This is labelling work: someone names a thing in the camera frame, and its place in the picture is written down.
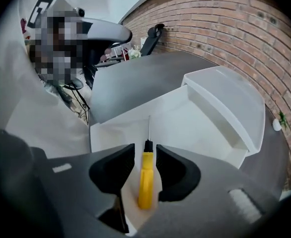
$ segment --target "white surface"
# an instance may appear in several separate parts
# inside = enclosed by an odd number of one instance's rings
[[[71,164],[66,163],[64,165],[61,165],[61,166],[58,166],[58,167],[54,167],[52,169],[53,169],[53,172],[59,173],[59,172],[66,171],[66,170],[71,169],[71,168],[72,168]]]
[[[152,208],[137,206],[141,157],[148,137],[150,115],[153,141],[154,187]],[[156,169],[157,144],[177,147],[225,160],[239,168],[247,153],[238,134],[202,96],[185,85],[90,128],[92,152],[123,144],[135,144],[135,167],[122,189],[125,214],[138,229],[155,211],[161,179]]]
[[[260,151],[265,129],[265,102],[253,85],[224,66],[185,74],[184,84],[193,87],[221,113],[243,140],[249,155]]]

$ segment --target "black chair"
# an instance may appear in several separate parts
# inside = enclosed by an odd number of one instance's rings
[[[154,47],[156,46],[157,42],[159,41],[162,30],[164,28],[164,24],[157,24],[154,27],[151,27],[147,32],[147,39],[145,40],[142,49],[140,50],[141,56],[148,56],[152,53]]]
[[[153,49],[155,48],[157,42],[159,41],[162,30],[164,28],[164,24],[160,23],[155,25],[154,27],[151,27],[147,32],[147,39],[145,40],[144,45],[142,46],[142,49],[140,50],[141,56],[148,56],[152,53]],[[101,62],[96,65],[96,68],[103,68],[108,67],[114,64],[119,63],[121,60],[124,60],[123,57],[117,57],[117,58],[110,58],[106,62]]]

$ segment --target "gray countertop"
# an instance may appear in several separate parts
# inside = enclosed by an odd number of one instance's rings
[[[184,74],[216,64],[186,52],[150,55],[97,71],[89,125],[105,122],[181,86]],[[288,145],[282,132],[266,125],[260,153],[245,158],[241,170],[279,198],[287,175]]]

